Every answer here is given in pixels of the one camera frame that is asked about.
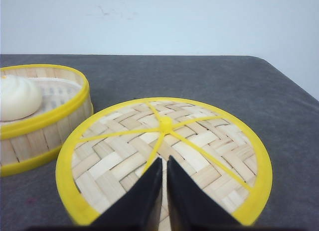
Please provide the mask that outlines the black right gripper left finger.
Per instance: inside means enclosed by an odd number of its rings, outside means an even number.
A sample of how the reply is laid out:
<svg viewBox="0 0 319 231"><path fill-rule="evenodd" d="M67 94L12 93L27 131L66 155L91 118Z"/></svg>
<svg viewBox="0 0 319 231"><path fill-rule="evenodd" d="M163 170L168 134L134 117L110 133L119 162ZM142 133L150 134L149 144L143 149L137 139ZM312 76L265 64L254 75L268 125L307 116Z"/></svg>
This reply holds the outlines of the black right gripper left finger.
<svg viewBox="0 0 319 231"><path fill-rule="evenodd" d="M157 158L135 185L94 222L94 231L156 231L162 202L162 161Z"/></svg>

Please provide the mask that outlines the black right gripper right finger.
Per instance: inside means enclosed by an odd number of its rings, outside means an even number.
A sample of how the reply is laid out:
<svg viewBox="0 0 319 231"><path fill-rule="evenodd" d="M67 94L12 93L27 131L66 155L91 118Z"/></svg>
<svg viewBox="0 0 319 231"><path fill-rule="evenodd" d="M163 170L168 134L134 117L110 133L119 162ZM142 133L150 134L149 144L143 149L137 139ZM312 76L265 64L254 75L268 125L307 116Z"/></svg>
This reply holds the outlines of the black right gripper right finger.
<svg viewBox="0 0 319 231"><path fill-rule="evenodd" d="M243 226L206 195L173 158L167 162L167 198L173 231L242 231Z"/></svg>

